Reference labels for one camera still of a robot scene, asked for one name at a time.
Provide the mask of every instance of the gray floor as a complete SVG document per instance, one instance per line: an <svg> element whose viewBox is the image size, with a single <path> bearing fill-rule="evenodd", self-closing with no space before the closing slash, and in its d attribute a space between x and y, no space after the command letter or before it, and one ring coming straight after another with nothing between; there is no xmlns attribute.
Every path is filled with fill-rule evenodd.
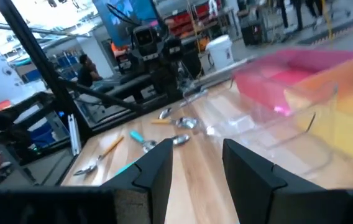
<svg viewBox="0 0 353 224"><path fill-rule="evenodd" d="M352 15L350 18L347 18L344 14L336 14L334 20L332 21L333 26L338 26L339 24L342 24L344 22L347 22L353 19L353 1L340 0L337 2L336 7L348 7L352 11ZM304 25L311 24L313 22L313 19L308 14L307 8L303 6L302 11L303 11ZM288 17L291 21L294 21L295 20L294 12L290 11ZM300 32L294 39L292 39L287 43L273 44L265 47L264 46L246 47L242 40L238 40L234 43L234 46L232 48L233 55L235 59L242 59L251 55L258 55L258 56L265 55L270 52L274 52L278 49L295 46L299 40L303 40L308 37L311 37L326 29L327 29L327 26L325 24L321 25L316 31L313 31L312 29L306 29ZM339 37L333 40L332 42L328 42L323 45L307 46L307 47L311 47L311 48L316 47L316 48L322 48L322 49L353 50L353 33L344 37ZM209 69L209 63L206 57L202 58L202 63L203 63L204 70L206 72L211 72L211 70ZM42 159L41 161L37 161L36 163L31 164L29 166L29 169L32 171L33 175L38 179L38 181L41 182L45 178L45 176L47 176L48 172L53 167L53 165L57 163L57 161L59 161L60 159L62 159L62 161L59 167L55 169L53 174L46 182L46 185L53 185L56 182L56 180L61 176L61 174L65 170L65 167L67 167L67 165L71 161L71 156L67 151L62 151L56 155L52 155L48 158ZM28 183L17 172L12 173L2 184L4 186L28 185Z"/></svg>

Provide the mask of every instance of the laboratory floor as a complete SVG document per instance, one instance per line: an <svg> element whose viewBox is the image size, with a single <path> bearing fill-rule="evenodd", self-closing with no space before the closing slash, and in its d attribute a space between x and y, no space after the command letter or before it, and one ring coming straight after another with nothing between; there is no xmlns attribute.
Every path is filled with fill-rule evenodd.
<svg viewBox="0 0 353 224"><path fill-rule="evenodd" d="M352 14L349 18L347 18L343 13L336 14L332 21L332 26L341 25L347 21L353 19L353 1L348 0L340 0L337 1L335 7L347 7L352 11ZM308 10L305 6L302 7L303 12L303 21L304 26L313 22L313 19L308 14ZM288 17L290 21L295 20L295 15L293 10L288 12ZM313 29L306 29L301 31L299 34L296 34L294 38L292 38L289 42L283 44L273 44L266 45L260 47L246 47L242 40L237 40L234 42L232 47L233 56L236 60L251 56L251 55L265 55L270 52L274 52L278 49L286 48L286 47L294 47L297 46L297 43L301 40L312 37L316 34L324 32L327 30L327 25L323 24L318 27L316 31ZM320 45L310 45L310 46L302 46L301 47L309 47L309 48L319 48L319 49L340 49L340 50L353 50L353 29L342 35L340 37L335 38L333 41L323 42ZM209 63L207 61L207 57L202 58L203 68L206 73L210 73L213 71L210 68ZM59 177L62 176L66 167L68 167L72 157L70 156L68 151L61 151L57 154L49 156L45 159L37 161L29 166L32 175L38 180L38 182L42 182L48 173L52 169L52 167L57 163L58 167L46 178L45 185L54 185ZM28 185L28 182L22 178L22 176L18 172L13 172L1 185L3 186L12 186L12 185Z"/></svg>

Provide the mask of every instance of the wooden table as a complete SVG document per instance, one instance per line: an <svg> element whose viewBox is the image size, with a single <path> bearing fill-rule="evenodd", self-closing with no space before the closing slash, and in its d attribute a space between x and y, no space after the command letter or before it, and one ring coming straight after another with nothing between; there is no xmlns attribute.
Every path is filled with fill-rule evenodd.
<svg viewBox="0 0 353 224"><path fill-rule="evenodd" d="M213 87L210 92L221 91L223 84ZM223 99L217 100L216 104L205 104L202 100L194 102L194 110L201 119L219 122L227 114L232 115L236 111L239 98L235 97L236 88L225 92ZM207 116L208 111L216 111L219 118ZM173 126L156 126L150 123L151 119L157 118L160 111L147 114L131 122L123 124L118 128L106 131L91 138L70 172L65 177L62 185L101 185L111 179L117 171L139 157L143 156L142 147L129 137L130 130L136 130L143 134L146 139L161 141L176 134L188 133L191 140L182 147L174 148L173 155L173 177L170 190L170 198L167 207L166 223L237 223L237 215L234 210L232 198L227 187L224 169L222 166L222 149L219 141L210 139L197 131L187 131ZM189 108L183 108L173 114L174 118L181 115L192 115ZM269 128L268 133L277 138L289 132L284 126ZM119 135L125 139L118 145L100 164L92 174L73 177L77 170L92 164ZM308 158L316 161L320 151L316 147L325 147L324 143L311 136L302 136L299 141L292 141L278 151L289 153L298 158ZM353 158L342 154L334 149L327 165L311 175L302 175L326 188L353 187ZM289 158L281 158L278 162L290 170L297 165Z"/></svg>

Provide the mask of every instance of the utensil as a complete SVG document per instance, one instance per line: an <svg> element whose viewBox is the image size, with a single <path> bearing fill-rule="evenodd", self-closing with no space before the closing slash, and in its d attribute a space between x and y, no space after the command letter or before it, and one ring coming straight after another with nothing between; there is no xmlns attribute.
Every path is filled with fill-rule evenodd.
<svg viewBox="0 0 353 224"><path fill-rule="evenodd" d="M154 119L152 120L152 124L172 124L178 128L186 128L193 129L197 125L197 119L182 117L180 119L172 120L172 119Z"/></svg>
<svg viewBox="0 0 353 224"><path fill-rule="evenodd" d="M144 137L142 137L137 131L130 131L129 134L135 141L143 145L144 152L149 152L157 145L157 142L154 140L145 141Z"/></svg>
<svg viewBox="0 0 353 224"><path fill-rule="evenodd" d="M101 155L98 156L96 159L95 163L93 165L88 166L85 169L79 170L74 173L74 175L83 175L83 174L89 174L90 172L94 171L98 167L99 161L101 161L103 158L105 158L110 151L112 151L122 140L124 139L124 136L118 137L109 147L108 149Z"/></svg>
<svg viewBox="0 0 353 224"><path fill-rule="evenodd" d="M190 136L187 134L180 134L171 138L174 146L181 146L190 140Z"/></svg>
<svg viewBox="0 0 353 224"><path fill-rule="evenodd" d="M166 108L164 109L161 113L160 116L158 116L159 119L165 119L169 117L172 112L179 110L180 108L186 106L187 104L197 100L198 98L206 95L208 93L208 90L201 90L199 93L194 94L193 96L189 97L187 100L183 101L180 103L177 107L175 108Z"/></svg>

